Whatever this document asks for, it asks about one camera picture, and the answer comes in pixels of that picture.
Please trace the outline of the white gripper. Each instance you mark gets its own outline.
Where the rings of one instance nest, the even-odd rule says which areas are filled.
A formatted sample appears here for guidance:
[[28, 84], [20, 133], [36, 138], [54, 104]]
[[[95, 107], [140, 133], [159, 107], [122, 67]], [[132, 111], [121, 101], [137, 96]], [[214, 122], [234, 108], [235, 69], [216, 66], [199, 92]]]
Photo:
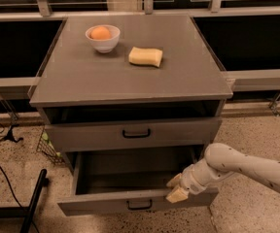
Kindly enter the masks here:
[[207, 189], [214, 181], [215, 173], [205, 160], [200, 160], [187, 167], [183, 173], [177, 174], [166, 186], [173, 188], [166, 196], [170, 203], [185, 201], [189, 193], [197, 195]]

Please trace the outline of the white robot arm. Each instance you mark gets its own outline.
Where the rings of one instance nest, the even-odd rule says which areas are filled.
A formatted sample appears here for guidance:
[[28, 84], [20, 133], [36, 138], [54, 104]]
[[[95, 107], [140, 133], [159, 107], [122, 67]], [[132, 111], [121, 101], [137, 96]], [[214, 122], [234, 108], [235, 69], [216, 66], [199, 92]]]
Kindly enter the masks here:
[[203, 157], [174, 176], [167, 187], [170, 203], [185, 201], [213, 184], [240, 174], [280, 194], [280, 161], [244, 154], [222, 144], [210, 144]]

